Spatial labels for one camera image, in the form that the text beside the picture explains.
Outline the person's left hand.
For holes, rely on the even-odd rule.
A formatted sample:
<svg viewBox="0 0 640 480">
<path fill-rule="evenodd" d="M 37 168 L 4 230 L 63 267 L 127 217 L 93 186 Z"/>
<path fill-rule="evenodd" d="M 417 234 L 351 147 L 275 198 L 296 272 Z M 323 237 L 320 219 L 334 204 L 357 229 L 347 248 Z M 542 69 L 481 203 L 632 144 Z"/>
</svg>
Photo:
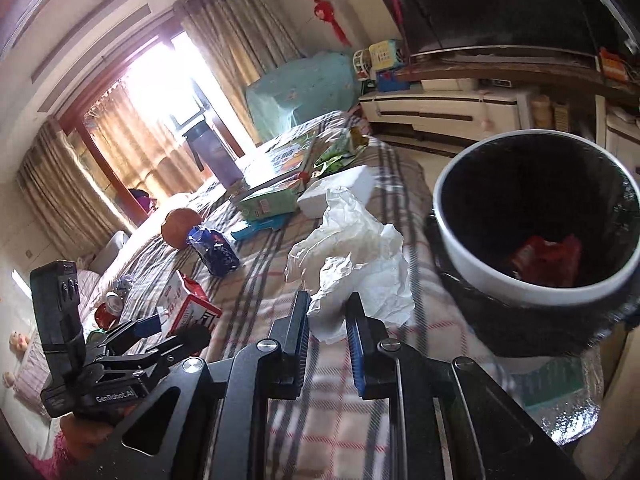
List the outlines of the person's left hand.
<svg viewBox="0 0 640 480">
<path fill-rule="evenodd" d="M 79 419 L 73 414 L 60 419 L 60 428 L 66 450 L 74 460 L 86 460 L 114 431 L 110 424 Z"/>
</svg>

